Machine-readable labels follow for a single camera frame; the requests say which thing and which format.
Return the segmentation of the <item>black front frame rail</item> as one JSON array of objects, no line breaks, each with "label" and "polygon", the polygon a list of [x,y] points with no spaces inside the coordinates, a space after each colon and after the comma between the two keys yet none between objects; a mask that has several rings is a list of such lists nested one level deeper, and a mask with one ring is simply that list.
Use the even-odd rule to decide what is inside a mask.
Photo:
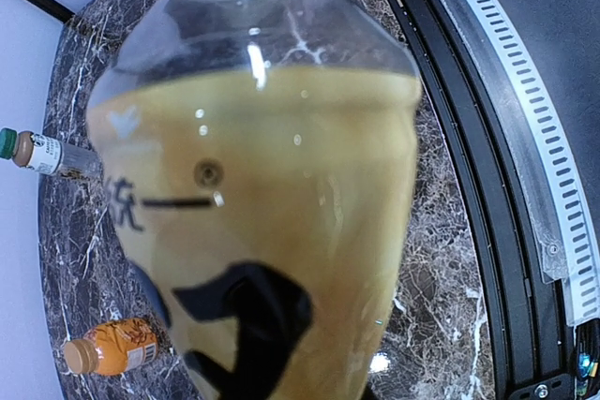
[{"label": "black front frame rail", "polygon": [[440,0],[388,0],[441,124],[487,304],[495,395],[570,399],[572,329],[559,283],[542,280],[533,228],[488,92]]}]

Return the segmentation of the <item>green tea bottle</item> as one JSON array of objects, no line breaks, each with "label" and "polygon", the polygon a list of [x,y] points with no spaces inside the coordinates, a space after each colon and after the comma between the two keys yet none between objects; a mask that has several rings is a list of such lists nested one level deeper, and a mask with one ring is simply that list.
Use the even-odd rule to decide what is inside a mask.
[{"label": "green tea bottle", "polygon": [[352,0],[157,0],[86,112],[112,222],[206,399],[358,399],[416,173],[411,53]]}]

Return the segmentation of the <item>coffee bottle green cap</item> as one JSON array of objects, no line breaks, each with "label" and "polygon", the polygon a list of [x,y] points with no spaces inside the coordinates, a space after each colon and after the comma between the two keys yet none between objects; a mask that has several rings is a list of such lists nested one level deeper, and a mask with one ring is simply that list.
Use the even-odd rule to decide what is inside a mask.
[{"label": "coffee bottle green cap", "polygon": [[1,129],[1,158],[38,174],[87,182],[102,177],[98,155],[31,131]]}]

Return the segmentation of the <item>orange juice bottle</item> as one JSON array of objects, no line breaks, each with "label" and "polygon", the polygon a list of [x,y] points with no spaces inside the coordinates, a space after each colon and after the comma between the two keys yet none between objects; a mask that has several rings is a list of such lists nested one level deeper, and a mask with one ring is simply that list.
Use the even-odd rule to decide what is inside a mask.
[{"label": "orange juice bottle", "polygon": [[63,355],[76,375],[118,376],[152,362],[158,355],[158,336],[145,319],[114,320],[67,341]]}]

